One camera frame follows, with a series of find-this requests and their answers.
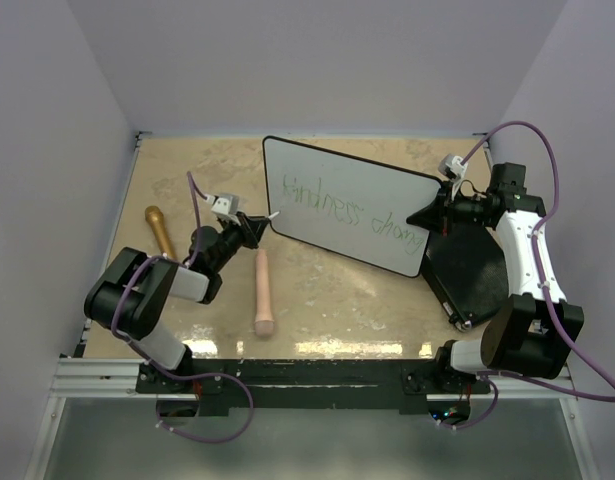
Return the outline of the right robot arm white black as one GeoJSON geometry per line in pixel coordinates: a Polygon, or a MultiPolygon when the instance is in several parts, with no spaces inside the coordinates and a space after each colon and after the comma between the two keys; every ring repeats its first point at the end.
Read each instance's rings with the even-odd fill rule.
{"type": "Polygon", "coordinates": [[[460,191],[467,170],[462,158],[445,157],[439,170],[446,181],[428,206],[408,217],[408,224],[443,235],[459,224],[493,229],[501,242],[509,296],[480,340],[448,343],[449,358],[432,369],[435,386],[453,393],[468,374],[486,370],[556,378],[571,351],[562,337],[577,338],[584,313],[568,303],[555,278],[544,202],[527,193],[525,166],[495,165],[484,194],[472,197],[460,191]]]}

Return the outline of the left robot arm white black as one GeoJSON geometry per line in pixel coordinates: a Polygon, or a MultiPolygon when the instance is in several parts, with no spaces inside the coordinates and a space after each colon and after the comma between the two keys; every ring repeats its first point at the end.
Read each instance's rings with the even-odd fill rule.
{"type": "Polygon", "coordinates": [[[185,264],[125,247],[84,301],[85,316],[109,330],[143,359],[160,366],[158,378],[172,392],[194,380],[190,348],[161,320],[167,299],[211,303],[222,286],[220,271],[241,248],[256,249],[271,219],[248,216],[200,226],[191,235],[185,264]]]}

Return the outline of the white whiteboard black frame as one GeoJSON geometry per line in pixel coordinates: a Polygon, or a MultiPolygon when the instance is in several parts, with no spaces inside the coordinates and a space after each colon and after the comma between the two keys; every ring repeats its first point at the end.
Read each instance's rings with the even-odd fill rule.
{"type": "Polygon", "coordinates": [[[438,178],[267,136],[262,141],[275,233],[408,277],[420,273],[427,230],[406,223],[429,205],[438,178]]]}

